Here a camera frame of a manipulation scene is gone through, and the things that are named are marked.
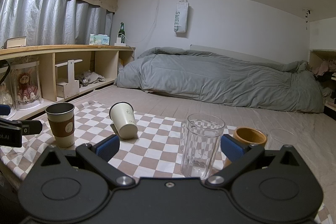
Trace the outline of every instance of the silver curtain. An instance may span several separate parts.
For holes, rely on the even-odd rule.
[[[81,0],[0,0],[0,46],[27,37],[27,46],[88,44],[110,36],[113,13]]]

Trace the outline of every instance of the cup logo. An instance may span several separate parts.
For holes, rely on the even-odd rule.
[[[72,131],[73,127],[74,127],[73,122],[70,122],[70,123],[68,123],[67,126],[65,127],[65,131],[66,131],[67,133],[70,133],[70,132]]]

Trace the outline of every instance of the doll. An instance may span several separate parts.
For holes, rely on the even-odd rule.
[[[0,84],[0,104],[9,106],[13,105],[12,96],[10,95],[5,82]]]
[[[33,102],[38,98],[38,88],[30,84],[30,74],[24,72],[18,77],[17,100],[20,104]]]

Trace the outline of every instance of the brown cup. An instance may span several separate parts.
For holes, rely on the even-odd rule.
[[[265,147],[265,144],[267,142],[266,135],[262,134],[260,131],[249,128],[249,127],[238,127],[235,129],[235,132],[233,133],[233,138],[235,138],[237,141],[243,143],[243,144],[260,144],[263,147]],[[224,167],[231,164],[231,161],[226,158],[224,162]]]
[[[45,110],[51,132],[59,147],[67,148],[75,143],[75,106],[71,103],[54,103]]]

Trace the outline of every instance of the checkered tablecloth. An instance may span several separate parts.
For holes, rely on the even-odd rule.
[[[113,134],[109,118],[110,107],[87,102],[75,108],[75,149],[82,143],[96,144]],[[181,121],[170,117],[134,112],[138,138],[121,140],[118,153],[109,161],[111,165],[138,180],[140,177],[183,177],[180,171],[182,151],[180,144]],[[55,139],[46,114],[39,117],[43,130],[39,135],[23,136],[22,147],[0,146],[0,158],[16,176],[23,180],[34,163]],[[234,126],[225,126],[224,133],[233,134]],[[226,156],[216,154],[212,173],[223,168]],[[315,219],[318,223],[332,224],[327,208],[322,205]]]

